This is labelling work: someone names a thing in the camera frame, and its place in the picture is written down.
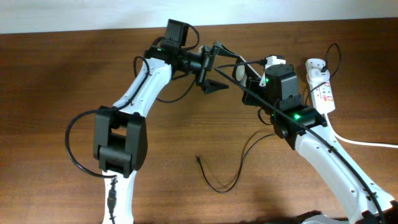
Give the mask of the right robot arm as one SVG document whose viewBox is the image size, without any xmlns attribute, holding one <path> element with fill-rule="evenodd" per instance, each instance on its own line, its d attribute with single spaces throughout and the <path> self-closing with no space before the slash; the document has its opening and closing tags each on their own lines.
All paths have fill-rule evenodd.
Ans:
<svg viewBox="0 0 398 224">
<path fill-rule="evenodd" d="M 243 90 L 270 116 L 275 133 L 319 173 L 342 204 L 350 223 L 397 223 L 397 200 L 381 189 L 344 150 L 326 119 L 302 103 L 291 65 L 272 65 Z"/>
</svg>

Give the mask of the black smartphone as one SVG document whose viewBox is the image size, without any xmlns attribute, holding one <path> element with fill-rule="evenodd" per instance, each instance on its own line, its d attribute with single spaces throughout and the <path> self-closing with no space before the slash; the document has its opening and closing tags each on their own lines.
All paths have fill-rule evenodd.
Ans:
<svg viewBox="0 0 398 224">
<path fill-rule="evenodd" d="M 255 63 L 258 64 L 261 60 L 255 59 L 249 61 L 249 64 L 238 65 L 233 68 L 233 78 L 240 84 L 245 84 L 248 79 L 252 79 L 255 81 L 259 81 L 261 79 L 260 74 L 258 74 L 255 69 L 252 67 Z"/>
</svg>

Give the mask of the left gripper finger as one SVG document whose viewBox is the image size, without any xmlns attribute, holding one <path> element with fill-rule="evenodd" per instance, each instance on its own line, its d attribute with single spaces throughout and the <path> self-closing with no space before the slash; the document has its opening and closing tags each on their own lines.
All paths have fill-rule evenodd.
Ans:
<svg viewBox="0 0 398 224">
<path fill-rule="evenodd" d="M 213 44 L 213 55 L 220 55 L 229 58 L 239 58 L 240 55 L 226 48 L 221 42 L 216 41 Z"/>
<path fill-rule="evenodd" d="M 210 79 L 206 79 L 203 82 L 203 92 L 205 94 L 209 94 L 209 93 L 213 93 L 219 90 L 225 90 L 228 89 L 229 85 L 224 84 L 224 83 L 220 83 L 218 81 L 215 80 L 210 80 Z"/>
</svg>

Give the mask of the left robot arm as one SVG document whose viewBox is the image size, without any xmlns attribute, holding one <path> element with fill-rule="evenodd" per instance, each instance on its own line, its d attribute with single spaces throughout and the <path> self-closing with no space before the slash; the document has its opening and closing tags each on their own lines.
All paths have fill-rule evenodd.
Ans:
<svg viewBox="0 0 398 224">
<path fill-rule="evenodd" d="M 192 86 L 205 93 L 228 86 L 206 78 L 216 56 L 238 58 L 221 42 L 201 46 L 199 52 L 187 47 L 192 25 L 169 20 L 165 35 L 158 37 L 142 56 L 136 79 L 112 107 L 102 106 L 95 115 L 93 154 L 104 176 L 105 208 L 103 223 L 133 223 L 134 179 L 147 154 L 146 118 L 162 89 L 171 81 L 193 76 Z"/>
</svg>

